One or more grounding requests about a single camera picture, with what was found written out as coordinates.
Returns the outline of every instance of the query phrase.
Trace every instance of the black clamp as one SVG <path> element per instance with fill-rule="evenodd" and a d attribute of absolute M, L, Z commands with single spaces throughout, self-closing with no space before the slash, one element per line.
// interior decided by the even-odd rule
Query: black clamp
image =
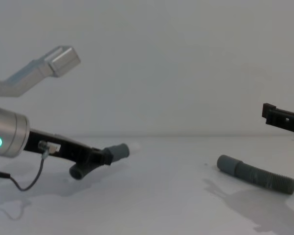
<path fill-rule="evenodd" d="M 294 113 L 277 109 L 271 104 L 263 104 L 262 117 L 266 118 L 266 124 L 276 126 L 284 130 L 294 132 Z"/>

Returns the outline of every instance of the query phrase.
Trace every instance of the silver cylindrical motor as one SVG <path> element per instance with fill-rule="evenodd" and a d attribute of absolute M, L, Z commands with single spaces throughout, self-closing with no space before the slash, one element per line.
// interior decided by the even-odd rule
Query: silver cylindrical motor
<path fill-rule="evenodd" d="M 0 108 L 0 156 L 18 156 L 27 143 L 29 131 L 26 116 Z"/>

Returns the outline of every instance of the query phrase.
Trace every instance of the black cable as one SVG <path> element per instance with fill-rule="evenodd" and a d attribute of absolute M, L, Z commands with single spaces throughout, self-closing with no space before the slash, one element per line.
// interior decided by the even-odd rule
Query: black cable
<path fill-rule="evenodd" d="M 40 174 L 41 174 L 41 172 L 42 172 L 42 170 L 43 170 L 43 167 L 44 167 L 44 161 L 45 161 L 44 159 L 41 159 L 40 167 L 39 167 L 39 171 L 38 171 L 38 173 L 37 173 L 35 179 L 33 180 L 33 182 L 31 182 L 31 184 L 30 184 L 29 186 L 27 186 L 27 187 L 25 187 L 25 188 L 22 188 L 22 187 L 19 185 L 19 183 L 16 182 L 16 180 L 15 180 L 12 176 L 10 176 L 10 180 L 15 184 L 15 186 L 16 186 L 20 191 L 27 191 L 27 190 L 31 189 L 31 188 L 34 186 L 34 184 L 37 182 L 37 180 L 39 179 L 39 177 L 40 177 Z"/>

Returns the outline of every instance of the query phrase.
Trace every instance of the white backdrop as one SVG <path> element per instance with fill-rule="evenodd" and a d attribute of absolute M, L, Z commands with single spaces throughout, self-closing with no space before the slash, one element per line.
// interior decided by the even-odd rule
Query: white backdrop
<path fill-rule="evenodd" d="M 67 135 L 267 135 L 294 111 L 294 0 L 0 0 L 0 80 L 57 45 L 82 64 L 0 106 Z"/>

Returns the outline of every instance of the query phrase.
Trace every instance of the white table surface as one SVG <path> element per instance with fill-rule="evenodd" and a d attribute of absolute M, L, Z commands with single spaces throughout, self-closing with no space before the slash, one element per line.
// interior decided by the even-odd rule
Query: white table surface
<path fill-rule="evenodd" d="M 71 162 L 49 157 L 28 192 L 0 179 L 0 235 L 294 235 L 294 194 L 267 191 L 221 173 L 227 154 L 294 178 L 294 136 L 78 139 L 95 147 L 138 141 L 136 155 L 82 181 Z M 39 156 L 0 158 L 28 185 Z"/>

